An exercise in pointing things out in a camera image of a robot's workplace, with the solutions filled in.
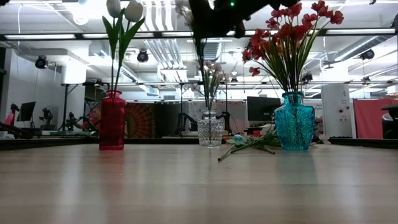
wooden table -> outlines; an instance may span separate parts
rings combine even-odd
[[[0,224],[398,223],[398,151],[77,145],[0,152]]]

cable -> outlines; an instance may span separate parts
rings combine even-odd
[[[37,75],[36,75],[36,85],[35,85],[35,95],[33,98],[33,101],[36,101],[36,90],[37,90],[37,80],[39,79],[39,69],[37,69]]]

red vase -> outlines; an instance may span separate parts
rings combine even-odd
[[[126,101],[120,98],[120,91],[108,90],[106,94],[101,104],[99,149],[123,150]]]

clear glass vase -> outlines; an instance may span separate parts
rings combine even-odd
[[[216,119],[216,112],[203,112],[202,119],[198,121],[199,145],[204,147],[220,147],[223,132],[223,120]]]
[[[275,125],[282,150],[306,151],[315,130],[315,110],[301,104],[301,92],[284,93],[282,97],[285,105],[275,110]]]

red partition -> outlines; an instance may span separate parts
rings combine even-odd
[[[393,99],[354,100],[356,130],[358,138],[382,139],[381,118],[388,111],[382,106],[393,104]]]

